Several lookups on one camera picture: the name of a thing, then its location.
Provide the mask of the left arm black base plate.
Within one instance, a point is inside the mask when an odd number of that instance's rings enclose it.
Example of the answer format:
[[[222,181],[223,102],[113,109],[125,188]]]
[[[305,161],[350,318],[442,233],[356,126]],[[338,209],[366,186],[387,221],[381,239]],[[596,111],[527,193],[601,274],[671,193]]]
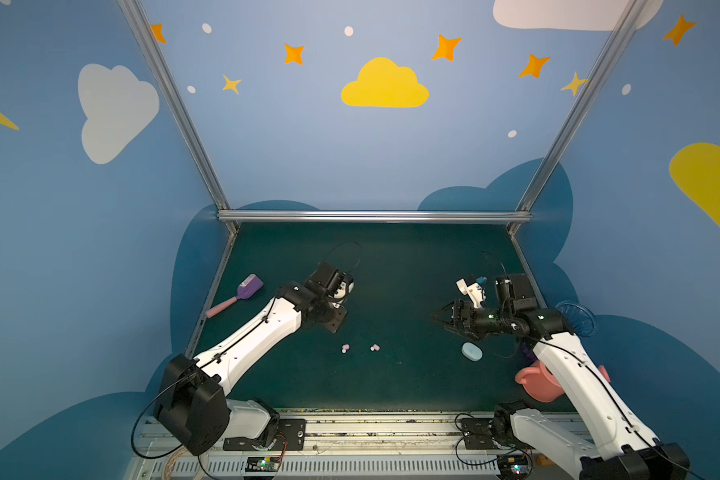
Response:
[[[262,434],[254,439],[246,437],[227,437],[224,439],[224,451],[301,451],[304,448],[307,421],[301,418],[281,418],[277,426],[269,425]]]

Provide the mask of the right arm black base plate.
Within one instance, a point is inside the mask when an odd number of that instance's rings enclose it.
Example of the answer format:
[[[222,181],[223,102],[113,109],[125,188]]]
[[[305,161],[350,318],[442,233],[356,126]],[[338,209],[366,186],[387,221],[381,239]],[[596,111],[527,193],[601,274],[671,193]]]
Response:
[[[463,417],[456,424],[467,450],[509,449],[516,446],[514,436],[502,420],[494,426],[493,418]]]

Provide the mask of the light blue earbud charging case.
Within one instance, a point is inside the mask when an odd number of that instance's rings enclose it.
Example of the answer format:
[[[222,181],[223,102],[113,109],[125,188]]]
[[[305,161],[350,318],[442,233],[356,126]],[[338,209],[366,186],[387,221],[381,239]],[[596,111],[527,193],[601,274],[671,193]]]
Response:
[[[480,361],[484,354],[480,347],[471,342],[465,342],[461,346],[461,353],[465,358],[472,362]]]

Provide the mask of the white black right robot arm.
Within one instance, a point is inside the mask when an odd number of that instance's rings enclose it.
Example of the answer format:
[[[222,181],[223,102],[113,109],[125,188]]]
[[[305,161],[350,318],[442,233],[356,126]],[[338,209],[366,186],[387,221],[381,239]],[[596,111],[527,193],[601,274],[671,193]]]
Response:
[[[461,298],[441,309],[444,326],[469,340],[512,335],[531,347],[575,407],[591,436],[584,441],[524,401],[499,404],[487,439],[548,457],[573,479],[684,479],[690,459],[676,443],[664,443],[610,385],[586,353],[574,327],[557,309],[543,308],[524,274],[494,281],[498,306],[484,307],[485,278],[457,281]]]

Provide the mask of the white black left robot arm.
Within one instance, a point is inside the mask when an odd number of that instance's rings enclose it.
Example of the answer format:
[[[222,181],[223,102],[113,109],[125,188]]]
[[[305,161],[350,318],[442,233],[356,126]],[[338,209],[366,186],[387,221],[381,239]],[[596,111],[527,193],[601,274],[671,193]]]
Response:
[[[250,321],[217,345],[189,358],[175,356],[165,367],[151,405],[154,418],[194,456],[207,452],[225,433],[258,448],[276,441],[280,414],[260,399],[230,400],[243,375],[303,323],[334,333],[354,278],[322,262],[302,283],[282,285]]]

